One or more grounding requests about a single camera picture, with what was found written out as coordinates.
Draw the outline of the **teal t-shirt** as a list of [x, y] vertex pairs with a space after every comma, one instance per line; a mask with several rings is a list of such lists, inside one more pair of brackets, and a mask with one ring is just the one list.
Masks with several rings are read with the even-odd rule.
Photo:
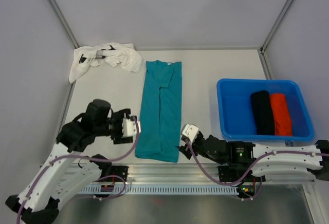
[[177, 163], [182, 112], [182, 62], [147, 61], [135, 156]]

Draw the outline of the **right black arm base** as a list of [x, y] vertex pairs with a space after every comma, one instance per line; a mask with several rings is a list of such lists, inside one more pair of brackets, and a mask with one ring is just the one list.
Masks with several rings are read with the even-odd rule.
[[242, 175], [246, 172], [246, 169], [236, 169], [236, 168], [230, 168], [229, 166], [220, 165], [217, 167], [218, 169], [218, 176], [219, 180], [221, 182], [229, 183], [229, 182], [260, 182], [263, 180], [263, 182], [266, 181], [265, 176], [257, 177], [253, 176], [251, 173], [252, 171], [248, 172], [245, 178], [241, 179]]

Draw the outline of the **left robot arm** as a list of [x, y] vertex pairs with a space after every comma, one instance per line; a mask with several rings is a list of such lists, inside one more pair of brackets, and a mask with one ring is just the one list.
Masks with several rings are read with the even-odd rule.
[[[127, 174], [116, 173], [113, 163], [132, 153], [140, 133], [140, 122], [129, 108], [114, 112], [107, 101], [94, 99], [85, 112], [61, 128], [47, 160], [28, 186], [7, 198], [6, 206], [17, 214], [16, 223], [53, 223], [61, 208], [93, 182], [118, 179], [126, 188]], [[100, 154], [83, 156], [97, 137], [110, 137], [115, 144], [132, 143], [132, 148], [113, 159]]]

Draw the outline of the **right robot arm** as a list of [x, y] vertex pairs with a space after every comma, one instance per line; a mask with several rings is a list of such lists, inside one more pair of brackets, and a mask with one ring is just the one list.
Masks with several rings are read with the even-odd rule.
[[218, 164], [218, 182], [238, 184], [263, 181], [270, 175], [312, 174], [328, 180], [328, 141], [314, 145], [275, 147], [259, 143], [204, 138], [196, 126], [181, 133], [184, 146], [178, 150], [188, 159], [198, 155]]

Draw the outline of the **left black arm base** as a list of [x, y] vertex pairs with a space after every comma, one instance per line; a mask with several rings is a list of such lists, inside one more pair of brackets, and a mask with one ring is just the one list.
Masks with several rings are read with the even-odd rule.
[[120, 179], [116, 177], [110, 177], [110, 175], [119, 176], [126, 182], [128, 176], [129, 167], [125, 165], [112, 165], [111, 167], [102, 171], [101, 182], [117, 182]]

